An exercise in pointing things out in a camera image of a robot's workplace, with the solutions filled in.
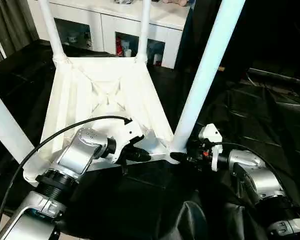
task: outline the small object on shelf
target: small object on shelf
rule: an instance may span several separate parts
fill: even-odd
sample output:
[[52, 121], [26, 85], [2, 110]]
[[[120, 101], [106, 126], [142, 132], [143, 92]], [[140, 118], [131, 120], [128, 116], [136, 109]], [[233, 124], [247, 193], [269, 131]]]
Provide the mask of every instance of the small object on shelf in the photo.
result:
[[120, 37], [116, 37], [115, 39], [115, 55], [122, 57], [123, 56], [123, 49], [121, 46], [121, 39]]
[[131, 4], [134, 0], [114, 0], [116, 4]]
[[160, 67], [162, 63], [162, 55], [156, 53], [153, 57], [153, 65]]
[[188, 0], [162, 0], [162, 1], [165, 4], [174, 3], [174, 4], [179, 4], [182, 7], [184, 7], [188, 3]]
[[130, 47], [130, 42], [127, 40], [123, 40], [121, 39], [121, 47], [123, 49], [123, 52], [125, 52], [125, 50], [128, 50]]
[[76, 33], [74, 33], [74, 32], [69, 33], [68, 42], [71, 43], [71, 44], [76, 44], [78, 42], [78, 38], [77, 38]]
[[127, 49], [124, 51], [124, 56], [130, 58], [132, 55], [132, 50], [131, 49]]

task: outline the floor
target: floor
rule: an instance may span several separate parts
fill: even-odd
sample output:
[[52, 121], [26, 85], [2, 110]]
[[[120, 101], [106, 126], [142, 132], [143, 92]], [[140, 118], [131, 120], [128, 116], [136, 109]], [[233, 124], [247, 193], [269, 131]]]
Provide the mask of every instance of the floor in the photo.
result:
[[[4, 225], [8, 222], [8, 220], [9, 220], [9, 217], [6, 215], [3, 215], [1, 224], [0, 224], [0, 230], [4, 227]], [[59, 240], [81, 240], [81, 238], [65, 235], [62, 233]]]

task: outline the black cable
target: black cable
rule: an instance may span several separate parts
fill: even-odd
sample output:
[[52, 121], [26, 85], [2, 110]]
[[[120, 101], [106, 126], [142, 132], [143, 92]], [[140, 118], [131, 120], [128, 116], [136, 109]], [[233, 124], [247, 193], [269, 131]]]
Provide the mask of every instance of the black cable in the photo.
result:
[[122, 117], [122, 116], [112, 116], [112, 115], [110, 115], [110, 116], [93, 117], [93, 118], [90, 118], [90, 119], [87, 119], [87, 120], [83, 120], [83, 121], [77, 122], [77, 123], [72, 124], [70, 126], [67, 126], [64, 129], [61, 129], [60, 131], [57, 131], [56, 133], [52, 134], [46, 140], [44, 140], [43, 142], [41, 142], [31, 152], [29, 152], [29, 154], [22, 160], [22, 162], [19, 164], [18, 168], [15, 170], [15, 173], [14, 173], [13, 177], [11, 178], [11, 181], [9, 183], [9, 186], [6, 189], [6, 192], [4, 194], [4, 197], [3, 197], [3, 200], [2, 200], [2, 203], [1, 203], [1, 206], [0, 206], [0, 222], [1, 222], [1, 218], [2, 218], [2, 215], [3, 215], [4, 209], [5, 209], [5, 205], [6, 205], [6, 202], [7, 202], [7, 199], [8, 199], [8, 195], [9, 195], [10, 189], [11, 189], [12, 185], [14, 184], [14, 181], [17, 178], [17, 175], [18, 175], [19, 171], [23, 168], [23, 166], [26, 164], [26, 162], [29, 160], [29, 158], [35, 152], [37, 152], [40, 148], [42, 148], [47, 142], [51, 141], [52, 139], [54, 139], [58, 135], [64, 133], [65, 131], [73, 129], [73, 128], [79, 126], [79, 125], [86, 124], [86, 123], [89, 123], [89, 122], [93, 122], [93, 121], [96, 121], [96, 120], [101, 120], [101, 119], [120, 119], [120, 120], [124, 120], [125, 123], [128, 123], [130, 121], [129, 119], [127, 119], [125, 117]]

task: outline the cabinet door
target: cabinet door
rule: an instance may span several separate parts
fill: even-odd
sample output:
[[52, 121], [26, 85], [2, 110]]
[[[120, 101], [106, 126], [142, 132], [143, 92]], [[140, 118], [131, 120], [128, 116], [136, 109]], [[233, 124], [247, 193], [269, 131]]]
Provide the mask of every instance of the cabinet door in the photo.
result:
[[[37, 0], [28, 0], [39, 38], [49, 41], [47, 27]], [[49, 4], [63, 44], [104, 51], [100, 13], [79, 8]]]
[[[129, 42], [137, 42], [140, 34], [141, 23], [135, 20], [101, 14], [102, 32], [103, 32], [103, 46], [104, 51], [110, 54], [116, 54], [116, 38], [131, 39]], [[160, 54], [162, 56], [163, 67], [173, 69], [176, 63], [176, 58], [181, 41], [182, 31], [168, 27], [149, 25], [148, 34], [148, 64], [153, 64], [153, 55]]]

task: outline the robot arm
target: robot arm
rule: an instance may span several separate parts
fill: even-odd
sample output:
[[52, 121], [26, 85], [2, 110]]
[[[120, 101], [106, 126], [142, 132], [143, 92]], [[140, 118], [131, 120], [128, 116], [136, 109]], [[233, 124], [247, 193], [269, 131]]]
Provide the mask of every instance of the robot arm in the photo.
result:
[[71, 143], [49, 169], [37, 177], [39, 182], [23, 200], [0, 232], [0, 240], [57, 240], [60, 231], [54, 222], [87, 171], [92, 159], [106, 157], [116, 151], [116, 141], [91, 128], [77, 131]]
[[237, 179], [237, 194], [247, 193], [270, 239], [300, 240], [300, 213], [266, 163], [249, 151], [233, 149], [222, 155], [222, 145], [213, 144], [222, 142], [213, 124], [202, 128], [198, 138], [188, 142], [187, 154], [172, 152], [170, 156], [180, 162], [192, 162], [197, 168], [209, 166], [212, 171], [228, 170]]
[[237, 177], [237, 192], [246, 191], [269, 238], [300, 239], [300, 213], [265, 162], [251, 152], [234, 149], [227, 163]]

